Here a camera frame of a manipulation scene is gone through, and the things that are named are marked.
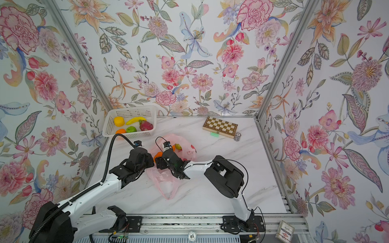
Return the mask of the red dragon fruit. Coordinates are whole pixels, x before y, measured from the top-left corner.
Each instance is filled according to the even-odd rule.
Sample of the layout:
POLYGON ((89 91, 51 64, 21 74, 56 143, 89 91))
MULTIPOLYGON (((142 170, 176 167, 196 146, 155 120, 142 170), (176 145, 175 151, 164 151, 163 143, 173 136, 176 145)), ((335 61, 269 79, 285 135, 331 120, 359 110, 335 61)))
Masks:
POLYGON ((152 123, 148 122, 147 120, 140 120, 139 128, 141 131, 151 131, 154 129, 154 126, 152 123))

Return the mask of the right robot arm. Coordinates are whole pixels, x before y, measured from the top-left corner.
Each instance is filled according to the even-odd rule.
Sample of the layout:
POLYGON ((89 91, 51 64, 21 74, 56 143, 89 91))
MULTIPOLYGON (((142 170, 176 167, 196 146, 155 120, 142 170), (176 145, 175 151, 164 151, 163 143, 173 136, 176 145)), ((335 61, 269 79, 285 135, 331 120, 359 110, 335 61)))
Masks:
POLYGON ((171 174, 180 180, 207 178, 218 192, 230 199, 234 217, 232 222, 224 227, 224 231, 234 234, 249 232, 254 226, 254 210, 248 207, 243 196, 246 188, 245 175, 235 166, 236 161, 222 156, 216 156, 206 162, 184 161, 171 149, 157 156, 155 161, 158 169, 169 169, 171 174))

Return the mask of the green apple fruit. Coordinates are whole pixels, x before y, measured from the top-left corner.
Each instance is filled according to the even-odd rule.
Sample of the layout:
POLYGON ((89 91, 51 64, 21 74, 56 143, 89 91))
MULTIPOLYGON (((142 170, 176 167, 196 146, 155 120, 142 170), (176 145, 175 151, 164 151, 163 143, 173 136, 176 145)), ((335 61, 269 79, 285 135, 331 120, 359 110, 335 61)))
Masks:
POLYGON ((137 129, 134 126, 129 126, 126 129, 126 133, 135 133, 135 132, 137 132, 137 129))

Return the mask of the yellow lemon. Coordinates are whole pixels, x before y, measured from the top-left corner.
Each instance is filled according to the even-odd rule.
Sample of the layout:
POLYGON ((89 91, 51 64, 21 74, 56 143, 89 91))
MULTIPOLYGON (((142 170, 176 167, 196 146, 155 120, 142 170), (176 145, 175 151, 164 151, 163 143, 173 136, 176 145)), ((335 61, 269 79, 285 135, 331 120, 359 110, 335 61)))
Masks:
POLYGON ((122 127, 125 125, 125 120, 121 116, 117 116, 114 118, 114 124, 116 127, 122 127))

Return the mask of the pink plastic bag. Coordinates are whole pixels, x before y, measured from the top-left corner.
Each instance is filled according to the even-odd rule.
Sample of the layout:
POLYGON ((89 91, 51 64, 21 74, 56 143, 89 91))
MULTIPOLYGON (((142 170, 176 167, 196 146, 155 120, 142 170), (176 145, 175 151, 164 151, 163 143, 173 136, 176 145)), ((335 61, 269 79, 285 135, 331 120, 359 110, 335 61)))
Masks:
MULTIPOLYGON (((196 159, 197 151, 191 142, 176 134, 167 134, 162 138, 158 138, 156 145, 151 148, 150 154, 154 160, 162 156, 166 141, 170 142, 174 153, 184 162, 196 159)), ((166 200, 173 199, 181 185, 181 180, 174 177, 167 166, 162 165, 160 167, 156 165, 156 162, 154 163, 154 167, 146 169, 147 176, 166 200)))

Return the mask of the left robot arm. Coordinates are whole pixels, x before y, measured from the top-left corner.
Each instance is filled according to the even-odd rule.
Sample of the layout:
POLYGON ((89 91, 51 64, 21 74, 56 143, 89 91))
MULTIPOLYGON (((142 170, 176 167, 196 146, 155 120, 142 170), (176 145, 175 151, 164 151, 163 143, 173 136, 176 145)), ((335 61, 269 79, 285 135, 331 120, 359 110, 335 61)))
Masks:
POLYGON ((110 206, 99 214, 84 214, 103 199, 120 191, 154 166, 152 155, 143 147, 130 151, 127 159, 109 168, 106 163, 100 182, 58 203, 48 202, 38 212, 29 235, 31 243, 72 243, 101 230, 122 231, 129 222, 126 213, 110 206))

